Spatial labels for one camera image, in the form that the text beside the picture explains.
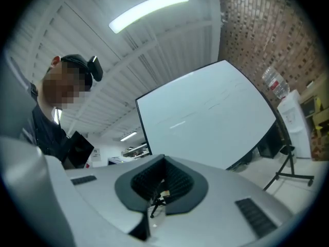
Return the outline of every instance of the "large white screen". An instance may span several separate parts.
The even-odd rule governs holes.
[[[227,61],[180,77],[137,100],[153,154],[227,169],[275,121],[252,83]]]

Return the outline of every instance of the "white ceiling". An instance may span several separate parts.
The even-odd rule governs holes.
[[[9,53],[33,83],[54,56],[98,56],[101,82],[62,113],[68,135],[78,131],[130,141],[143,133],[135,99],[197,68],[217,61],[219,0],[189,0],[160,9],[118,34],[110,21],[145,0],[35,0],[19,22]]]

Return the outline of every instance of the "dark jacket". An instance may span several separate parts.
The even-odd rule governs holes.
[[[28,92],[33,96],[31,84]],[[50,121],[41,111],[38,103],[28,118],[26,125],[22,129],[21,139],[38,146],[45,155],[52,155],[59,158],[60,146],[65,141],[66,133],[61,126],[54,121]]]

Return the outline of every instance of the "metal stand leg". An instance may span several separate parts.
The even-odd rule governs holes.
[[[158,208],[158,206],[160,206],[160,205],[165,206],[166,205],[164,202],[165,202],[164,200],[159,200],[159,199],[155,200],[154,208],[153,208],[153,210],[151,212],[151,215],[150,215],[151,219],[154,218],[153,214],[156,211],[156,209]]]
[[[291,174],[286,174],[286,173],[281,173],[281,171],[283,170],[284,166],[287,164],[288,160],[290,161],[290,166],[291,166]],[[294,162],[293,162],[293,156],[291,154],[291,152],[289,151],[289,155],[287,157],[287,159],[284,161],[283,165],[281,166],[281,168],[279,169],[278,172],[276,172],[276,175],[271,179],[271,181],[263,188],[264,191],[266,191],[270,185],[272,185],[272,183],[274,182],[274,180],[278,180],[279,176],[282,177],[289,177],[289,178],[295,178],[295,179],[309,179],[308,182],[308,186],[312,186],[313,184],[313,180],[314,180],[314,176],[313,175],[296,175],[295,174],[295,170],[294,170]]]

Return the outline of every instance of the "black cap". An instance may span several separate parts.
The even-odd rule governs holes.
[[[85,85],[87,86],[87,91],[89,91],[93,85],[93,78],[96,81],[101,81],[103,77],[103,70],[96,56],[91,57],[91,59],[87,62],[79,54],[66,55],[61,58],[61,61],[75,63],[81,67],[80,73],[85,75]]]

